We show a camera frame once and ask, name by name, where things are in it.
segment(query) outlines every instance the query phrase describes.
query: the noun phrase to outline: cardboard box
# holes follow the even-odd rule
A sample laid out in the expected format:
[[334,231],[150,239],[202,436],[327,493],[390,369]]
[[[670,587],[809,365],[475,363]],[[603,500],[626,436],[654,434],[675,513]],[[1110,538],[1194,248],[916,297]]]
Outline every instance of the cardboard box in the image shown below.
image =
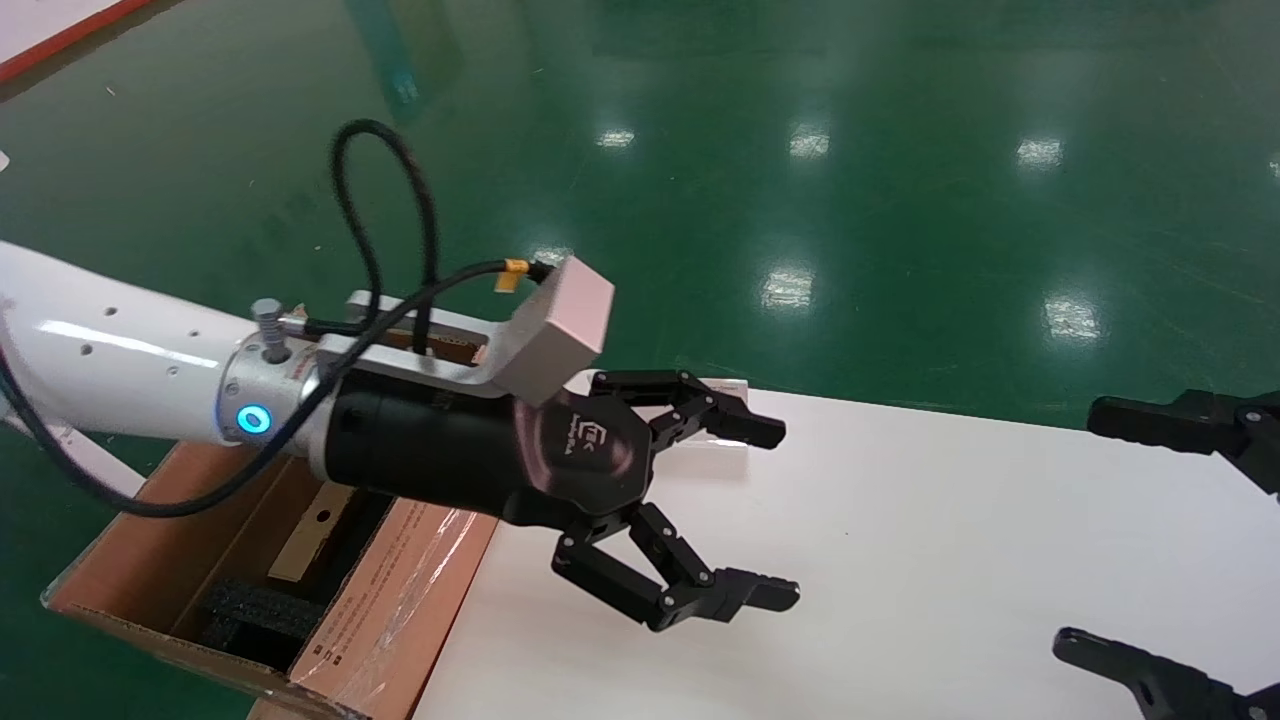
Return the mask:
[[[220,484],[247,451],[179,443],[138,492],[170,502]],[[401,720],[466,596],[497,520],[396,500],[288,673],[198,644],[200,598],[221,579],[262,583],[319,492],[298,459],[206,512],[118,516],[45,592],[50,610],[303,717]]]

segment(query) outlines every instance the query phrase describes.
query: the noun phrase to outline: green epoxy floor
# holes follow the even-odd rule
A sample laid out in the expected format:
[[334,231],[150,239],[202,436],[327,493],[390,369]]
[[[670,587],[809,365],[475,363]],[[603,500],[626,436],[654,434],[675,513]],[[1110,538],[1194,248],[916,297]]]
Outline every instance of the green epoxy floor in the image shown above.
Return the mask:
[[[603,366],[1080,427],[1280,386],[1277,33],[1266,0],[186,3],[10,88],[0,237],[332,315],[362,275],[326,143],[369,115],[449,265],[572,250],[617,283]],[[407,195],[357,155],[404,291]],[[0,459],[0,716],[243,715],[40,607],[109,515],[14,433]]]

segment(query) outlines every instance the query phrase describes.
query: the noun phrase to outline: box flap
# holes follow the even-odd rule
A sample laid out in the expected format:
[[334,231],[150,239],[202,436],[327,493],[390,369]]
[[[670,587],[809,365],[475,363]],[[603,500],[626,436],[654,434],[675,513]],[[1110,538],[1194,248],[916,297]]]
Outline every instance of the box flap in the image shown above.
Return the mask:
[[[138,498],[174,502],[221,484],[248,460],[244,448],[179,443]],[[119,515],[46,596],[56,612],[77,606],[169,632],[280,471],[268,469],[225,502],[188,518]]]
[[289,678],[369,716],[406,717],[497,524],[397,500]]

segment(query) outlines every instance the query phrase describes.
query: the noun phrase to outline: mounting screw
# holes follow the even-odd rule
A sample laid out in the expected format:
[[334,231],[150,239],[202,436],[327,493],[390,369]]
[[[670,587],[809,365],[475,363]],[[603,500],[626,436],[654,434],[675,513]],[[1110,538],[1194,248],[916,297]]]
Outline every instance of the mounting screw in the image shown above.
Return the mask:
[[279,365],[289,359],[289,346],[284,345],[284,323],[280,318],[284,316],[284,305],[274,297],[264,297],[253,302],[250,307],[253,313],[253,322],[257,323],[257,331],[262,333],[262,345],[266,350],[262,351],[262,360],[273,365]]

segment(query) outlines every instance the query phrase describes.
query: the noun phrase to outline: gripper logo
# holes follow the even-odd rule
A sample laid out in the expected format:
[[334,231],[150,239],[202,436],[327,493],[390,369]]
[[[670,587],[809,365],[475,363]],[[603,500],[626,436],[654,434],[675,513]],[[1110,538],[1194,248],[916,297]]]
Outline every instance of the gripper logo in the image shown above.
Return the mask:
[[568,423],[568,439],[564,442],[564,455],[573,455],[577,443],[582,443],[582,450],[593,452],[604,445],[604,438],[609,437],[609,430],[604,425],[591,420],[582,420],[582,416],[573,413],[573,419]]

